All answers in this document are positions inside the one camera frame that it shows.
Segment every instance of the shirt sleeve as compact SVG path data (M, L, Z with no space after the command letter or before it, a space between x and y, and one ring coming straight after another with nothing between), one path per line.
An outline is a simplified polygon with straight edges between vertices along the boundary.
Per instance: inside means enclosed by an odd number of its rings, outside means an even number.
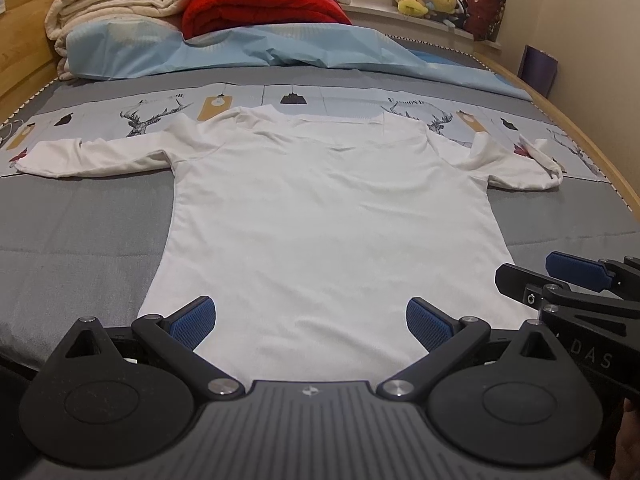
M225 118L220 114L217 123ZM165 130L116 140L62 139L42 141L15 167L23 173L60 178L64 176L110 176L169 168L177 162L196 158L220 147L226 138L204 134L215 128L214 120L198 124L184 114Z
M530 143L520 136L529 156L510 152L487 132L476 133L471 149L427 130L438 155L459 170L505 189L543 190L560 186L562 169L544 153L545 141Z

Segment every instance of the gray bed sheet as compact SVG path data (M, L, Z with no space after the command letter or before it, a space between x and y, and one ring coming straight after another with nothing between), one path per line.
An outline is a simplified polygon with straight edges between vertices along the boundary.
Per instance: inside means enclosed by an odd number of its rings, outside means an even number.
M212 82L405 90L548 121L529 103L487 92L311 67L210 69L56 84L21 113ZM609 184L565 179L560 189L547 192L490 189L489 200L514 261L537 272L544 272L545 257L553 250L588 258L640 254L640 224ZM169 229L170 171L99 179L5 177L0 178L0 203L0 354L37 368L79 316L92 314L105 326L135 319Z

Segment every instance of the triangular cutout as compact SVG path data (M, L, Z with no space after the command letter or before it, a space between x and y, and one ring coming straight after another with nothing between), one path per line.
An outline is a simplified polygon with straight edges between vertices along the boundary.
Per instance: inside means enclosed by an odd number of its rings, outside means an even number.
M617 334L619 336L626 336L626 325L624 323L610 321L609 319L601 319L599 317L583 316L581 314L578 314L578 316L576 317L582 321L586 321L587 323L590 323L592 325L599 326L600 328L608 330L609 332L613 332L614 334Z
M100 347L95 340L94 333L91 330L82 330L78 337L71 345L71 348L66 353L67 358L84 357L87 355L98 355L100 353Z
M547 361L556 360L556 356L551 347L540 332L532 332L529 334L529 338L527 338L526 343L522 347L520 355L523 357L533 357L534 359L546 359Z

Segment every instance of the wooden bed frame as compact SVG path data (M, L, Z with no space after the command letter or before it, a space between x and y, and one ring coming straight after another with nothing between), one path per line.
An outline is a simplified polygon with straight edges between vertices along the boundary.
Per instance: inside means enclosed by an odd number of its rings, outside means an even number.
M43 86L56 78L59 56L44 33L44 17L53 0L4 0L0 14L0 124ZM602 150L551 102L495 61L476 54L493 72L525 89L534 104L562 128L591 157L611 181L636 218L640 220L640 196Z

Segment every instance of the white shirt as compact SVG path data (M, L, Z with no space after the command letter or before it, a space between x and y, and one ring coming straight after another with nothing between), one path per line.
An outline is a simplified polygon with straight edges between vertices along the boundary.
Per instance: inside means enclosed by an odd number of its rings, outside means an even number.
M196 352L245 386L375 387L426 354L406 326L413 296L494 328L534 316L495 287L512 260L486 195L488 182L558 186L557 165L530 152L536 160L484 132L469 150L392 114L265 106L205 123L181 115L163 132L109 142L40 142L17 167L53 177L171 167L171 227L140 315L207 295L216 327Z

